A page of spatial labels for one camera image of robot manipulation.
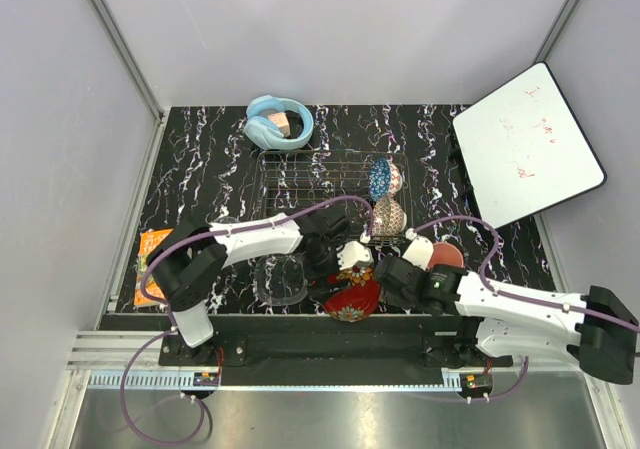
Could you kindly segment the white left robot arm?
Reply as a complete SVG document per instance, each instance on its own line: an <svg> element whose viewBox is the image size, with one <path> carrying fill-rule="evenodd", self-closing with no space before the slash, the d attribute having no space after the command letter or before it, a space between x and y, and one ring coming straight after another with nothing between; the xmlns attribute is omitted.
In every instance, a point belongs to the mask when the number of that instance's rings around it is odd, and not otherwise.
<svg viewBox="0 0 640 449"><path fill-rule="evenodd" d="M181 353L203 365L216 351L204 301L223 269L263 256L298 253L305 276L323 279L357 265L364 253L358 242L342 241L348 231L346 217L331 207L209 228L185 220L147 257L140 289L146 289L149 279L160 288L172 329L183 339Z"/></svg>

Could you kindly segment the blue and red patterned bowl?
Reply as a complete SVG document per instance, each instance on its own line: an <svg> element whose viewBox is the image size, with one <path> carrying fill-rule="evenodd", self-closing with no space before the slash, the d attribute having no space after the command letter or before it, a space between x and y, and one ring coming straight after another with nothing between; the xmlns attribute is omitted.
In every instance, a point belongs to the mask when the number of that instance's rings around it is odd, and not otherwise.
<svg viewBox="0 0 640 449"><path fill-rule="evenodd" d="M383 197L394 197L402 188L404 177L396 164L386 158L378 159L369 172L369 195L377 202Z"/></svg>

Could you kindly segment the red floral plate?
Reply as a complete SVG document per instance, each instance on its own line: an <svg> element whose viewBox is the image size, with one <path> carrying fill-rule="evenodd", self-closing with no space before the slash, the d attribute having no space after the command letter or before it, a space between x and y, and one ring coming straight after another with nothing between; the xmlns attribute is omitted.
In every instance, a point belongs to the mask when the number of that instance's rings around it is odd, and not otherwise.
<svg viewBox="0 0 640 449"><path fill-rule="evenodd" d="M376 310L381 289L372 267L353 266L331 275L327 282L330 292L322 307L331 318L354 323Z"/></svg>

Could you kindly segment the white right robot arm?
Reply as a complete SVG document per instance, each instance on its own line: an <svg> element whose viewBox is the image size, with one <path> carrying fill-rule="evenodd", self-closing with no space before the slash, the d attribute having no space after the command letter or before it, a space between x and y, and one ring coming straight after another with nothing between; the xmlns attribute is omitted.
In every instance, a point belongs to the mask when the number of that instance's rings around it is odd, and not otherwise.
<svg viewBox="0 0 640 449"><path fill-rule="evenodd" d="M607 288L547 292L445 264L426 269L397 256L385 257L374 275L399 307L477 319L477 330L453 343L463 364L523 356L574 364L613 384L634 379L639 321Z"/></svg>

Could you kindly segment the brown patterned bowl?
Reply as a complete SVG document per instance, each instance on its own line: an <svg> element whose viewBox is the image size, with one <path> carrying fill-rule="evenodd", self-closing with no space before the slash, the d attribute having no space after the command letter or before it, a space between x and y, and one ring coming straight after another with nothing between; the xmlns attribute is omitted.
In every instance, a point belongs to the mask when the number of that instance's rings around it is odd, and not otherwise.
<svg viewBox="0 0 640 449"><path fill-rule="evenodd" d="M407 216L400 204L390 196L381 197L373 207L374 237L391 237L401 234L407 224Z"/></svg>

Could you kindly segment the clear glass plate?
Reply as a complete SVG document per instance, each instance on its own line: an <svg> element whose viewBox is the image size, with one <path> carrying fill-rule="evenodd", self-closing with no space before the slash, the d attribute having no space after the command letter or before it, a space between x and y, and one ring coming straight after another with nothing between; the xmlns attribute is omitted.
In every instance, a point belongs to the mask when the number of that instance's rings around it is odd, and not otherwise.
<svg viewBox="0 0 640 449"><path fill-rule="evenodd" d="M255 293L267 305L300 303L308 295L304 259L298 254L276 254L258 260L254 270Z"/></svg>

